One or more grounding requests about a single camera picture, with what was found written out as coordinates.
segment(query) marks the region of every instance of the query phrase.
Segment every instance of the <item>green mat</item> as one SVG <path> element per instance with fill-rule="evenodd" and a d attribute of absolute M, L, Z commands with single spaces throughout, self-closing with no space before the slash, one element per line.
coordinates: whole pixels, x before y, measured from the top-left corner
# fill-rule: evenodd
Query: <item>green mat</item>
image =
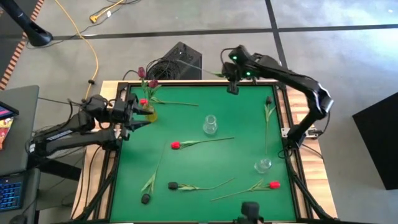
<path fill-rule="evenodd" d="M 132 88 L 132 92 L 139 98 L 143 96 L 140 87 Z M 123 142 L 111 221 L 230 222 L 241 215 L 241 203 L 245 201 L 258 202 L 265 220 L 294 221 L 286 164 L 277 157 L 282 141 L 276 111 L 270 118 L 268 135 L 267 156 L 272 159 L 272 168 L 267 174 L 258 174 L 254 169 L 254 163 L 265 158 L 267 96 L 273 96 L 271 86 L 241 86 L 239 95 L 227 93 L 225 86 L 163 86 L 156 93 L 158 99 L 194 103 L 199 107 L 155 104 L 158 120 L 131 133 L 130 140 Z M 214 137 L 207 136 L 202 129 L 209 114 L 217 118 Z M 173 141 L 230 136 L 235 139 L 201 143 L 177 151 L 170 148 Z M 144 205 L 141 188 L 154 173 L 164 147 L 155 191 L 149 204 Z M 233 177 L 232 182 L 209 191 L 182 192 L 167 188 L 169 182 L 212 187 Z M 278 180 L 280 189 L 210 201 L 246 190 L 261 178 L 264 183 Z"/>

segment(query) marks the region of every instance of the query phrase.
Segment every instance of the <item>black tulip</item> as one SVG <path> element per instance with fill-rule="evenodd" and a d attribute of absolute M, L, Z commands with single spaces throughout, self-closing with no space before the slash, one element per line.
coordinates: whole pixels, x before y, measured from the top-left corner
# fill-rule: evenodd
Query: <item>black tulip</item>
<path fill-rule="evenodd" d="M 177 190 L 177 189 L 178 189 L 178 183 L 176 183 L 176 182 L 170 182 L 170 183 L 169 183 L 169 189 L 170 189 L 170 190 Z"/>
<path fill-rule="evenodd" d="M 272 103 L 272 97 L 267 96 L 266 105 L 270 105 Z"/>
<path fill-rule="evenodd" d="M 150 195 L 149 194 L 144 194 L 141 198 L 141 203 L 144 205 L 148 204 L 150 201 Z"/>

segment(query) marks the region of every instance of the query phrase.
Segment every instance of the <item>red tulip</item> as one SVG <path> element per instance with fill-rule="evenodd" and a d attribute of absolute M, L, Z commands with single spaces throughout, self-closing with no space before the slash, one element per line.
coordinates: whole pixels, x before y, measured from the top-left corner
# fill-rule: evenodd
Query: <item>red tulip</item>
<path fill-rule="evenodd" d="M 140 78 L 145 78 L 146 74 L 145 74 L 144 67 L 139 67 L 139 68 L 138 68 L 138 76 L 139 76 Z"/>
<path fill-rule="evenodd" d="M 269 182 L 268 187 L 270 189 L 278 189 L 280 187 L 280 183 L 279 183 L 279 181 L 271 181 L 271 182 Z"/>
<path fill-rule="evenodd" d="M 175 141 L 175 142 L 172 142 L 171 147 L 172 147 L 172 149 L 180 149 L 181 144 L 179 141 Z"/>
<path fill-rule="evenodd" d="M 139 104 L 141 104 L 142 106 L 144 106 L 145 104 L 147 104 L 148 103 L 148 100 L 147 99 L 141 99 L 141 100 L 139 100 Z"/>
<path fill-rule="evenodd" d="M 149 88 L 155 88 L 157 87 L 157 85 L 159 85 L 159 83 L 157 82 L 157 80 L 152 80 L 149 82 L 148 86 Z"/>

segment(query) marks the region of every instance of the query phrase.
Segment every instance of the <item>metal bracket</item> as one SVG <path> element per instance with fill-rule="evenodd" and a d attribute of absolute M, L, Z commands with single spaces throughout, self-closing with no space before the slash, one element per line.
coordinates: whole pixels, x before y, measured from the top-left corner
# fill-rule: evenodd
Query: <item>metal bracket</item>
<path fill-rule="evenodd" d="M 287 133 L 290 131 L 290 128 L 281 128 L 280 132 L 283 138 L 287 137 Z M 317 130 L 316 128 L 310 128 L 305 132 L 305 138 L 316 139 L 322 131 Z"/>

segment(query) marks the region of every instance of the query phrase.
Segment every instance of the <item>black metal frame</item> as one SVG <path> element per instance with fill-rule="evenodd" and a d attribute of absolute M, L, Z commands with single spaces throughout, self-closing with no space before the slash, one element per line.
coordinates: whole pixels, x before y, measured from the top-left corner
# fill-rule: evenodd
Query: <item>black metal frame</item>
<path fill-rule="evenodd" d="M 225 87 L 227 87 L 228 86 L 228 82 L 227 81 L 225 81 L 225 82 L 211 82 L 211 81 L 208 81 L 208 82 L 187 82 L 187 81 L 181 80 L 180 82 L 176 82 L 176 83 L 162 83 L 162 85 L 163 86 L 225 86 Z M 242 82 L 240 85 L 244 86 L 244 85 L 254 85 L 254 84 L 251 83 L 251 82 Z M 289 107 L 289 101 L 288 101 L 288 98 L 287 98 L 287 91 L 284 88 L 284 85 L 279 83 L 279 82 L 258 82 L 257 85 L 259 85 L 259 86 L 271 86 L 272 87 L 272 92 L 274 94 L 274 101 L 275 101 L 275 105 L 276 105 L 276 110 L 278 112 L 277 116 L 278 116 L 279 126 L 281 128 L 284 128 L 282 113 L 281 113 L 281 109 L 280 109 L 280 102 L 279 102 L 280 99 L 279 99 L 279 96 L 278 96 L 278 90 L 282 92 L 284 105 L 285 105 L 286 108 L 288 108 L 286 110 L 288 123 L 289 123 L 289 126 L 291 126 L 291 124 L 293 123 L 292 113 L 291 113 L 291 110 L 290 110 L 290 107 Z M 127 93 L 130 93 L 131 92 L 131 88 L 135 87 L 135 86 L 141 87 L 141 84 L 140 83 L 123 83 L 123 82 L 120 82 L 118 84 L 118 92 L 116 94 L 116 98 L 120 98 L 121 97 L 121 93 L 122 93 L 123 90 L 126 91 L 126 96 L 127 96 Z M 114 163 L 119 164 L 120 153 L 121 153 L 120 151 L 115 152 Z M 107 152 L 105 154 L 103 167 L 102 167 L 102 170 L 101 170 L 101 177 L 100 177 L 99 186 L 101 186 L 103 184 L 103 181 L 106 178 L 106 173 L 107 173 L 107 170 L 108 170 L 110 155 L 111 155 L 110 152 Z M 304 184 L 306 184 L 305 176 L 303 175 L 302 160 L 301 160 L 301 157 L 300 157 L 300 153 L 298 151 L 295 151 L 295 158 L 296 158 L 296 165 L 298 167 L 298 172 L 302 173 L 302 175 L 299 174 L 300 179 L 303 181 Z M 290 159 L 290 158 L 289 157 L 285 158 L 285 163 L 286 163 L 287 170 L 289 169 L 289 167 L 288 167 L 288 159 Z M 111 217 L 111 208 L 112 208 L 112 204 L 113 204 L 114 190 L 115 190 L 115 185 L 116 185 L 117 178 L 118 178 L 118 176 L 116 175 L 116 177 L 114 178 L 114 180 L 110 184 L 108 202 L 106 204 L 106 215 L 105 215 L 105 219 L 107 219 L 107 220 L 109 220 L 110 217 Z M 298 198 L 297 198 L 297 191 L 296 191 L 295 184 L 294 184 L 294 181 L 293 181 L 291 176 L 289 176 L 289 184 L 290 184 L 290 191 L 291 191 L 291 194 L 292 194 L 292 200 L 293 200 L 293 204 L 294 204 L 295 217 L 296 217 L 296 220 L 298 220 L 298 219 L 300 219 L 302 217 L 301 217 L 301 213 L 300 213 L 299 201 L 298 201 Z M 95 208 L 93 219 L 98 219 L 99 218 L 99 210 L 100 210 L 100 203 Z M 311 209 L 307 210 L 307 215 L 308 215 L 308 213 L 312 214 L 312 210 Z"/>

